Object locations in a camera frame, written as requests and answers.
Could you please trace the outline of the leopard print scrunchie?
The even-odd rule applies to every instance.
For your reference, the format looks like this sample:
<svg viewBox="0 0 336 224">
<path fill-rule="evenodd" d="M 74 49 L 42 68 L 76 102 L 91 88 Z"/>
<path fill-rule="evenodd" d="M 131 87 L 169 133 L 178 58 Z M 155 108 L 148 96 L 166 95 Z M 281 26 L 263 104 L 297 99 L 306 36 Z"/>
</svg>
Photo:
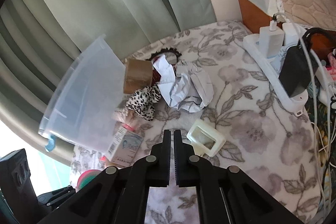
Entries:
<svg viewBox="0 0 336 224">
<path fill-rule="evenodd" d="M 155 116 L 155 107 L 161 100 L 161 92 L 158 85 L 136 90 L 127 100 L 126 107 L 133 110 L 140 118 L 152 121 Z"/>
</svg>

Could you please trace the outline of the green grey curtain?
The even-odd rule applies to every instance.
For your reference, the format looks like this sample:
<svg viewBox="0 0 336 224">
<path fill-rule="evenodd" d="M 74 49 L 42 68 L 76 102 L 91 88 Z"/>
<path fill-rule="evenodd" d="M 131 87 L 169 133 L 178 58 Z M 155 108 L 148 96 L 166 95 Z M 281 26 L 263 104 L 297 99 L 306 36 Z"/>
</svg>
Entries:
<svg viewBox="0 0 336 224">
<path fill-rule="evenodd" d="M 211 0 L 1 0 L 1 121 L 42 152 L 47 104 L 94 39 L 124 58 L 215 20 Z"/>
</svg>

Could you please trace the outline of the pink green tape roll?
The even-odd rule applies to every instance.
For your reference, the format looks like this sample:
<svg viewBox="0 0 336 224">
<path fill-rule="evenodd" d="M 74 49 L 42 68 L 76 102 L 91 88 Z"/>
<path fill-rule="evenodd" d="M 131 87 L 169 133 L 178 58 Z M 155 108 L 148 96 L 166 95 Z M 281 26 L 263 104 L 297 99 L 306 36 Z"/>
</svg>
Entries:
<svg viewBox="0 0 336 224">
<path fill-rule="evenodd" d="M 97 169 L 86 170 L 80 175 L 76 185 L 76 192 L 84 188 L 89 182 L 91 182 L 101 171 Z"/>
</svg>

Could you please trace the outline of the cream plastic rectangular case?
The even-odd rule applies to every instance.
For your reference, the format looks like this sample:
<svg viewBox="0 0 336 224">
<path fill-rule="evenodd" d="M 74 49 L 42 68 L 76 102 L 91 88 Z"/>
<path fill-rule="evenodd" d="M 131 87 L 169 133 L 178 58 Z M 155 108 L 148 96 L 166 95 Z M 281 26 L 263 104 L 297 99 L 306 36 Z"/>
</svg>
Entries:
<svg viewBox="0 0 336 224">
<path fill-rule="evenodd" d="M 198 156 L 214 157 L 225 145 L 226 138 L 218 130 L 197 119 L 186 135 Z"/>
</svg>

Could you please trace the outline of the white paper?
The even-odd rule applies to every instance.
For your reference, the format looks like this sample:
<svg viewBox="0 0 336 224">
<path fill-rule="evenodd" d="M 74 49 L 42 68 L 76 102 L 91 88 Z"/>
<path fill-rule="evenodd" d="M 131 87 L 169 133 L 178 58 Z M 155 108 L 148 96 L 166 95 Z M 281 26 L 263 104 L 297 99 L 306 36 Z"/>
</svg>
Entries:
<svg viewBox="0 0 336 224">
<path fill-rule="evenodd" d="M 161 56 L 153 67 L 161 76 L 157 85 L 170 108 L 196 113 L 213 100 L 214 89 L 209 74 L 194 63 L 180 60 L 171 65 L 165 56 Z"/>
</svg>

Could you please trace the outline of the small white product box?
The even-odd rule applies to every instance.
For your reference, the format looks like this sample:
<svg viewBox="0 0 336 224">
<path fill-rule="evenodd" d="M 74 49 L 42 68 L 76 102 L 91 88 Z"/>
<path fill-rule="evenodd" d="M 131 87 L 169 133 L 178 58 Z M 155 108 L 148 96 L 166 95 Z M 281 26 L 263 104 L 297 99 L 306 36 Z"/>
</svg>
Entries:
<svg viewBox="0 0 336 224">
<path fill-rule="evenodd" d="M 125 126 L 120 126 L 113 136 L 108 151 L 105 153 L 106 166 L 117 166 L 119 168 L 129 167 L 142 141 L 142 136 L 129 130 Z"/>
</svg>

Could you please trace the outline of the white charger adapter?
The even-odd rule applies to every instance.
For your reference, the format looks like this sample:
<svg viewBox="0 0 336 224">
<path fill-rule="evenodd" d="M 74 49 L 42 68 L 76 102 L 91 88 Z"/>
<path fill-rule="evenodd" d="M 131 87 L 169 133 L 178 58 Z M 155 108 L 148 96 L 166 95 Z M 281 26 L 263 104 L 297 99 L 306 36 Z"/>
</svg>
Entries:
<svg viewBox="0 0 336 224">
<path fill-rule="evenodd" d="M 284 31 L 277 26 L 277 22 L 275 20 L 271 20 L 268 26 L 260 27 L 260 53 L 265 58 L 276 56 L 283 45 L 284 34 Z"/>
<path fill-rule="evenodd" d="M 282 30 L 284 31 L 284 46 L 297 44 L 299 38 L 305 33 L 305 29 L 298 24 L 295 24 L 295 27 L 297 28 L 298 33 L 292 23 L 286 22 L 282 24 Z"/>
</svg>

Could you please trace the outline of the clear plastic storage bin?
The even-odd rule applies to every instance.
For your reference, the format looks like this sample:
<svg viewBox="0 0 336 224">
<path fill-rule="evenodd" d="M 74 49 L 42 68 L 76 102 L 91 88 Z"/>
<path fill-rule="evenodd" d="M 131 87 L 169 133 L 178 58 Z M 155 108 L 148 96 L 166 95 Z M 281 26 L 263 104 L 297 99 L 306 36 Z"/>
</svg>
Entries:
<svg viewBox="0 0 336 224">
<path fill-rule="evenodd" d="M 125 65 L 98 37 L 72 63 L 54 91 L 38 133 L 97 152 L 113 139 L 113 113 L 123 98 Z"/>
</svg>

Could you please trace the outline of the floral fleece blanket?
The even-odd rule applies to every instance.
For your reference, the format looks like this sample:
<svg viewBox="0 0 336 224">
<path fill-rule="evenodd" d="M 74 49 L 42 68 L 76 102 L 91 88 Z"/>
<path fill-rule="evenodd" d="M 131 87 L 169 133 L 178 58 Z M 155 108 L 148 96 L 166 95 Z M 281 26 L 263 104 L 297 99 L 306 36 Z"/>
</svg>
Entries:
<svg viewBox="0 0 336 224">
<path fill-rule="evenodd" d="M 155 117 L 139 127 L 143 142 L 136 158 L 149 154 L 165 130 L 186 135 L 202 119 L 226 138 L 210 162 L 236 165 L 303 222 L 318 210 L 320 189 L 316 179 L 314 133 L 306 113 L 286 111 L 255 61 L 243 48 L 247 28 L 223 21 L 195 27 L 132 54 L 147 59 L 164 48 L 175 48 L 182 59 L 203 68 L 210 76 L 214 97 L 202 111 L 190 114 L 156 105 Z"/>
</svg>

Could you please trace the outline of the dark red hair claw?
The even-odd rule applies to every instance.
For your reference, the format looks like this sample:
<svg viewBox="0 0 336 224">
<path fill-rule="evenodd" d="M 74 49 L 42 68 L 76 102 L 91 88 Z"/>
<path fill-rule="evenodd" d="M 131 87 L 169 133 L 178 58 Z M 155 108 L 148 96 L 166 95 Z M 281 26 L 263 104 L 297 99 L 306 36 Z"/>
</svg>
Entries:
<svg viewBox="0 0 336 224">
<path fill-rule="evenodd" d="M 158 83 L 161 80 L 160 73 L 154 68 L 152 73 L 152 83 Z"/>
</svg>

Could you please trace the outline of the brown packing tape roll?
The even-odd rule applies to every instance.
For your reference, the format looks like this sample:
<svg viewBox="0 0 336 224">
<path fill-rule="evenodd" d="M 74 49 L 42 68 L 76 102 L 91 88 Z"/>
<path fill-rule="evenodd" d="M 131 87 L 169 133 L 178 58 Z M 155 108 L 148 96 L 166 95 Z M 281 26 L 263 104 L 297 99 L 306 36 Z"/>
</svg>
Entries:
<svg viewBox="0 0 336 224">
<path fill-rule="evenodd" d="M 123 93 L 133 94 L 138 89 L 151 86 L 153 66 L 150 61 L 128 59 L 126 62 Z"/>
</svg>

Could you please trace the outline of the white power strip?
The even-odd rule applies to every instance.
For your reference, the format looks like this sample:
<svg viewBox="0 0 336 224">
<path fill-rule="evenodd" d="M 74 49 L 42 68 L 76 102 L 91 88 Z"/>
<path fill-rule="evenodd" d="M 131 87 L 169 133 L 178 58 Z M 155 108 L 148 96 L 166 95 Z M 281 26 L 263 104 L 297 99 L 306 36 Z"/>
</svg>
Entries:
<svg viewBox="0 0 336 224">
<path fill-rule="evenodd" d="M 308 99 L 307 90 L 290 98 L 278 79 L 278 73 L 274 70 L 269 60 L 260 53 L 258 43 L 259 34 L 251 34 L 243 38 L 243 47 L 261 68 L 262 72 L 272 85 L 281 105 L 286 111 L 293 113 L 296 117 L 301 116 Z"/>
</svg>

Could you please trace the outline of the black toothed headband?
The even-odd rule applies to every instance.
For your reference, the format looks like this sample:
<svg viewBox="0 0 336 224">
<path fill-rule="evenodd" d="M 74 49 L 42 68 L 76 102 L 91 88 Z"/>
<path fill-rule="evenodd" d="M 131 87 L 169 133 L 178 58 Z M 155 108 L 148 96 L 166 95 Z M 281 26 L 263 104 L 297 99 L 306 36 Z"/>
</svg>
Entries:
<svg viewBox="0 0 336 224">
<path fill-rule="evenodd" d="M 181 53 L 176 48 L 162 48 L 160 51 L 156 53 L 152 53 L 151 56 L 146 59 L 146 61 L 153 61 L 156 57 L 160 55 L 164 55 L 165 53 L 172 53 L 175 55 L 176 59 L 178 60 L 181 57 Z"/>
</svg>

